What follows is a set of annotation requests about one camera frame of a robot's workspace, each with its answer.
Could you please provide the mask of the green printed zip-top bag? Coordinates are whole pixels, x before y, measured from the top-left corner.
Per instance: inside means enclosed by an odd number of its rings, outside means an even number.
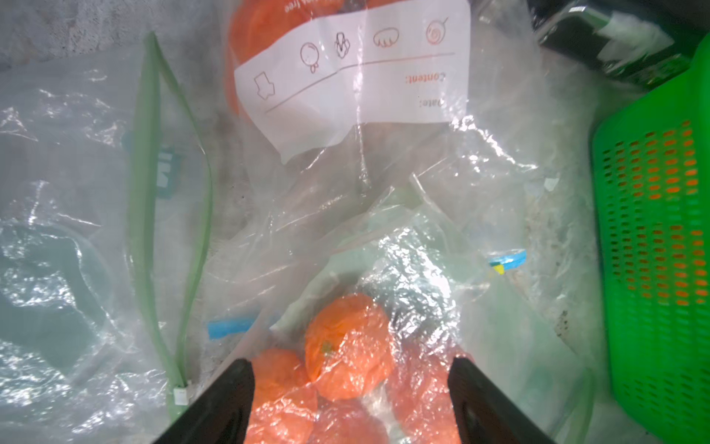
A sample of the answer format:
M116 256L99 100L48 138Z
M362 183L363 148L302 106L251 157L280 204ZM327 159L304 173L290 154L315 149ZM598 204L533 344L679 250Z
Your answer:
M1 440L148 443L193 397L213 188L154 33L1 76Z

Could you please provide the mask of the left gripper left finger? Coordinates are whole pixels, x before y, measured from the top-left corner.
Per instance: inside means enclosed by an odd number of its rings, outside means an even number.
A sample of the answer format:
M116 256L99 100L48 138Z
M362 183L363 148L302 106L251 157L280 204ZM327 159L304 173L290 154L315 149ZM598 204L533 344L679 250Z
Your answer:
M244 443L253 398L253 366L246 359L238 359L155 443Z

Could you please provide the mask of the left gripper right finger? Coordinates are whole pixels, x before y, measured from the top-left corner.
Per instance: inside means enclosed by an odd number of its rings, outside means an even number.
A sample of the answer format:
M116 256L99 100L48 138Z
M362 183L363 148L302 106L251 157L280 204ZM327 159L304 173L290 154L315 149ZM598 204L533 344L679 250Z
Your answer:
M549 436L470 359L453 360L447 386L463 443L549 442Z

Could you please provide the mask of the green plastic basket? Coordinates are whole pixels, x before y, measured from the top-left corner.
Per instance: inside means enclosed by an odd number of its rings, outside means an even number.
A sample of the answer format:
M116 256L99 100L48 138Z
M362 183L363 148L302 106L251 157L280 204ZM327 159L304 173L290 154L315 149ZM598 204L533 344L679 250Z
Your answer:
M709 44L592 140L611 386L667 443L709 440Z

